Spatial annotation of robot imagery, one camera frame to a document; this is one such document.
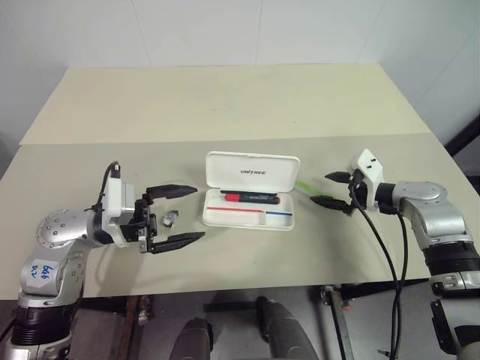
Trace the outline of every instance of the small metal object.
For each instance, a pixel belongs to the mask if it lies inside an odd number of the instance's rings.
[[[164,227],[172,227],[173,224],[176,222],[177,217],[179,216],[179,212],[177,210],[169,211],[162,219],[162,225]]]

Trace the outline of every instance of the white wall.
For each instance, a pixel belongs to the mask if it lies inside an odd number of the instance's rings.
[[[442,142],[480,111],[479,0],[0,0],[0,171],[72,66],[380,62]]]

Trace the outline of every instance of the red line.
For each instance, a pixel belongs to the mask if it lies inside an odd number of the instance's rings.
[[[215,206],[207,206],[207,210],[227,210],[229,212],[264,212],[263,210],[257,210],[255,208],[217,208]]]

